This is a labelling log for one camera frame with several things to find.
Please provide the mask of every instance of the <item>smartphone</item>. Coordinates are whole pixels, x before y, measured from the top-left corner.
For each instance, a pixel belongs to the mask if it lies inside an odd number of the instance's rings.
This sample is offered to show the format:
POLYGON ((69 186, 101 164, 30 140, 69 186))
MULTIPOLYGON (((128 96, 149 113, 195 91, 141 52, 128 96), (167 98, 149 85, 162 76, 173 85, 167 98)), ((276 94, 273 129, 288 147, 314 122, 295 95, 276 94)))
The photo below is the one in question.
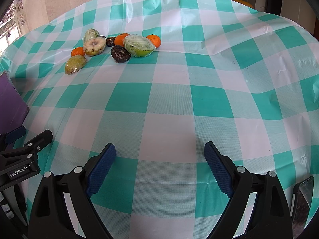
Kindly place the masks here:
POLYGON ((291 221, 292 238, 297 238, 305 229, 308 219, 312 194, 314 191, 314 177, 310 176, 306 180, 297 183, 292 191, 291 221))

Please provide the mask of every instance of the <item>teal and white tablecloth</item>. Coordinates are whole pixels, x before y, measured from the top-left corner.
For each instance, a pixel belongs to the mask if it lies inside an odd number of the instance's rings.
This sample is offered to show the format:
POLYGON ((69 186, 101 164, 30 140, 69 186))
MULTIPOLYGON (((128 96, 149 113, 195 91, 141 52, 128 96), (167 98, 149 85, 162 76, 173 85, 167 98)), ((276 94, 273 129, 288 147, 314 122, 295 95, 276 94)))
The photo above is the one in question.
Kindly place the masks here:
POLYGON ((41 175, 23 183, 29 209, 45 171, 68 173, 112 142, 117 158, 92 202, 113 237, 205 239, 228 201, 203 156, 213 141, 250 172, 276 171, 289 204, 294 184, 313 174, 313 215, 318 59, 319 43, 299 25, 231 0, 93 0, 74 8, 0 60, 30 107, 28 133, 15 146, 45 129, 54 134, 39 154, 41 175), (123 64, 107 47, 66 75, 88 28, 156 34, 162 45, 123 64))

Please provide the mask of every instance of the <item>tangerine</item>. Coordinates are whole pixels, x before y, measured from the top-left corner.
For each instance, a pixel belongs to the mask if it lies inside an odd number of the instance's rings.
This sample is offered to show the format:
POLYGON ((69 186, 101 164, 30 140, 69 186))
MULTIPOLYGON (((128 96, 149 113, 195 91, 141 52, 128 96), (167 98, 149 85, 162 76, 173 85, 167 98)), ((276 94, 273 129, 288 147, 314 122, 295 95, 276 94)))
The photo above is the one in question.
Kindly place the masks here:
POLYGON ((120 45, 120 46, 124 47, 123 41, 124 41, 124 38, 128 35, 129 35, 128 33, 121 33, 121 34, 117 35, 115 40, 114 40, 114 45, 115 46, 120 45))
POLYGON ((146 38, 148 38, 156 48, 158 48, 161 44, 161 40, 160 37, 154 34, 148 35, 146 36, 146 38))
POLYGON ((75 55, 82 55, 82 56, 84 56, 85 53, 84 53, 83 47, 77 47, 77 48, 73 49, 72 52, 71 52, 71 56, 73 57, 73 56, 75 56, 75 55))

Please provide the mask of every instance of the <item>tablecloth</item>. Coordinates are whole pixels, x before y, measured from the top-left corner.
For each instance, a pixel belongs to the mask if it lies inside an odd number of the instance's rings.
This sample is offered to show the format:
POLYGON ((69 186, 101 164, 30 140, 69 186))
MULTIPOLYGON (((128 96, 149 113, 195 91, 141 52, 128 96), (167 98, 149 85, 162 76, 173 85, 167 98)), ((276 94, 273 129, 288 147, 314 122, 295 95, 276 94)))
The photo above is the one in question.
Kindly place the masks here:
POLYGON ((294 184, 314 174, 313 215, 318 49, 298 24, 231 0, 93 0, 31 31, 0 61, 30 107, 15 146, 54 135, 39 153, 41 174, 23 182, 28 209, 45 171, 68 173, 111 142, 117 157, 92 202, 113 237, 206 238, 228 201, 203 156, 213 141, 250 172, 274 170, 289 204, 294 184), (162 45, 123 64, 107 47, 66 75, 88 28, 156 34, 162 45))

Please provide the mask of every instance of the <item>purple folder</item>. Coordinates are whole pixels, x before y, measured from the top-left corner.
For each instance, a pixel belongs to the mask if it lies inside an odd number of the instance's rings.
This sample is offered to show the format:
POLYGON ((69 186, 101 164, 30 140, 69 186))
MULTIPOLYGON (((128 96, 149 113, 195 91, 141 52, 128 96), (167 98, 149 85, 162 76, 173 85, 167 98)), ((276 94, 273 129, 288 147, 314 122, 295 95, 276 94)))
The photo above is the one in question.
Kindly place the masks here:
POLYGON ((28 111, 28 106, 11 83, 9 75, 3 72, 0 75, 0 134, 20 127, 28 111))

